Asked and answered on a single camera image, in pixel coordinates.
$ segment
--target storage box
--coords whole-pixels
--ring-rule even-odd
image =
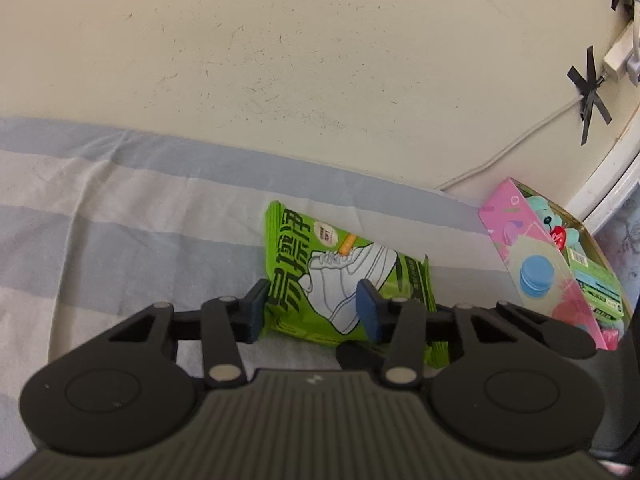
[[[522,300],[522,306],[586,330],[598,348],[607,348],[574,273],[556,246],[548,226],[530,208],[526,198],[539,195],[511,178],[503,181],[481,207],[479,216],[504,261]],[[584,226],[553,202],[549,207],[566,228],[580,234],[588,259],[612,270],[597,243]],[[623,322],[631,309],[622,296]]]

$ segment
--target gray stripe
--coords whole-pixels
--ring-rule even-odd
[[[430,267],[436,301],[446,306],[471,303],[491,308],[500,300],[522,304],[511,276],[504,270]]]
[[[25,207],[0,206],[0,224],[0,285],[51,298],[64,265],[63,303],[107,314],[126,316],[157,300],[196,308],[216,296],[243,295],[264,276],[261,247],[72,221]],[[433,267],[431,273],[443,304],[517,300],[507,272]]]
[[[34,450],[18,412],[18,401],[0,394],[0,477],[8,475]]]
[[[60,158],[109,159],[127,168],[197,177],[486,233],[476,207],[439,192],[196,140],[90,124],[0,119],[0,150]]]

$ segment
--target teal teddy bear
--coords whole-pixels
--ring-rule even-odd
[[[527,202],[529,203],[529,207],[533,209],[536,215],[538,215],[538,218],[540,218],[547,233],[550,233],[555,227],[562,227],[562,219],[549,207],[549,202],[546,198],[537,195],[530,196],[527,198]],[[565,232],[566,241],[564,246],[571,247],[579,253],[584,253],[580,245],[580,233],[578,230],[569,227],[565,229]]]

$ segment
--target pink box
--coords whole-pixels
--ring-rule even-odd
[[[598,348],[607,349],[580,285],[515,181],[503,181],[481,207],[479,216],[511,275],[522,306],[586,330]]]

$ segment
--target white plug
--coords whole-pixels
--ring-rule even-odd
[[[634,0],[634,26],[633,26],[633,53],[626,62],[626,73],[629,74],[631,82],[638,86],[640,84],[640,0]]]

